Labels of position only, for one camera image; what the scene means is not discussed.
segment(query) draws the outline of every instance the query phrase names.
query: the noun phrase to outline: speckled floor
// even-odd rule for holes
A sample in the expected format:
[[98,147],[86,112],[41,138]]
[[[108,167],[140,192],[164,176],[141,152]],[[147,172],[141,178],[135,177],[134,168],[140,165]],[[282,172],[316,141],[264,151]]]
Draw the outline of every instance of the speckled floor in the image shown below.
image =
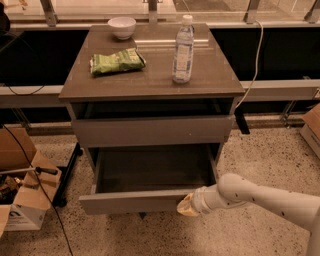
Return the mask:
[[[320,196],[320,160],[299,134],[300,128],[235,129],[218,171],[238,173],[271,187]],[[57,165],[66,165],[75,137],[32,136],[37,148]],[[93,173],[79,157],[67,190],[68,204],[58,208],[74,255],[305,255],[309,234],[258,206],[217,210],[197,218],[177,213],[88,216],[78,197],[90,192]],[[53,209],[40,231],[5,232],[1,256],[69,255]]]

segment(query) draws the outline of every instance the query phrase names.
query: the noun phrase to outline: water bottle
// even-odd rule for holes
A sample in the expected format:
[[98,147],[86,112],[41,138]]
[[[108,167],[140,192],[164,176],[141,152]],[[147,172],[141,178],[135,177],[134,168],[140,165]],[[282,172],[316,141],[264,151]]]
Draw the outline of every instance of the water bottle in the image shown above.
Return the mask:
[[173,59],[172,79],[176,83],[186,83],[191,78],[193,42],[192,16],[184,15],[182,27],[176,37],[176,48]]

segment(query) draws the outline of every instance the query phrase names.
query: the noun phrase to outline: small bowl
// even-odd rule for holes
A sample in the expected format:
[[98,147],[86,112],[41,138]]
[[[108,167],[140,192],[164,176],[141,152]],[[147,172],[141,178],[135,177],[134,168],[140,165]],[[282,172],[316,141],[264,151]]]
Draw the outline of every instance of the small bowl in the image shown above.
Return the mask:
[[110,19],[108,25],[115,37],[126,40],[132,36],[136,28],[136,20],[130,17],[117,17]]

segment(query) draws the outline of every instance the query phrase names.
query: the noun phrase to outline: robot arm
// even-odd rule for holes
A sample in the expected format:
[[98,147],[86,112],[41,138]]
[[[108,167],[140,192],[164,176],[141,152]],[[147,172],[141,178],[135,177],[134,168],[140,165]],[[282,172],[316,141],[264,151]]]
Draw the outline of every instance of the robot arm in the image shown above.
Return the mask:
[[310,231],[307,255],[320,255],[320,197],[256,185],[236,174],[225,174],[216,185],[196,189],[178,205],[186,216],[217,208],[254,203]]

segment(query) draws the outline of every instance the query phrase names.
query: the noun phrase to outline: snack package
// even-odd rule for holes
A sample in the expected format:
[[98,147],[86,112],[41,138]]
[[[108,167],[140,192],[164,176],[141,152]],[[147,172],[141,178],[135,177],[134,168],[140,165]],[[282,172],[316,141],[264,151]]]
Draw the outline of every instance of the snack package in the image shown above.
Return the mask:
[[90,60],[92,75],[122,72],[141,69],[146,66],[146,61],[137,49],[129,48],[108,56],[94,54]]

